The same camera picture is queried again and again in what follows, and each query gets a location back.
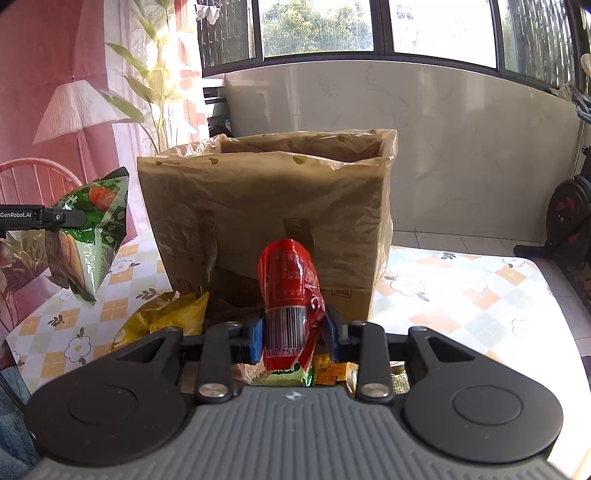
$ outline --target white barcode label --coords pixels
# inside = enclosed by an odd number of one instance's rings
[[[279,307],[268,310],[265,319],[265,346],[269,356],[297,356],[304,348],[306,307]]]

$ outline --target chair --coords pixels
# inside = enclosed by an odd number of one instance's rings
[[[39,204],[40,198],[42,205],[49,206],[81,185],[70,170],[46,158],[18,158],[0,164],[0,201],[3,204]]]

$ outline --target tablecloth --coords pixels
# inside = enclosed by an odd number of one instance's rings
[[[58,292],[7,337],[29,390],[107,353],[126,319],[169,289],[148,232],[120,249],[94,306]],[[533,262],[391,247],[372,321],[389,333],[428,326],[549,388],[564,410],[549,460],[574,474],[591,446],[591,392],[566,320]],[[580,469],[580,478],[589,470]]]

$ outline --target marble tile wall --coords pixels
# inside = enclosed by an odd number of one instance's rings
[[[226,74],[238,136],[395,128],[395,230],[545,239],[545,210],[576,148],[574,106],[495,77],[343,60]]]

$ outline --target red plastic wrapper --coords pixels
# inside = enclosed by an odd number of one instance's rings
[[[263,361],[267,370],[307,369],[324,317],[324,298],[307,250],[285,238],[263,250],[258,263],[265,302]]]

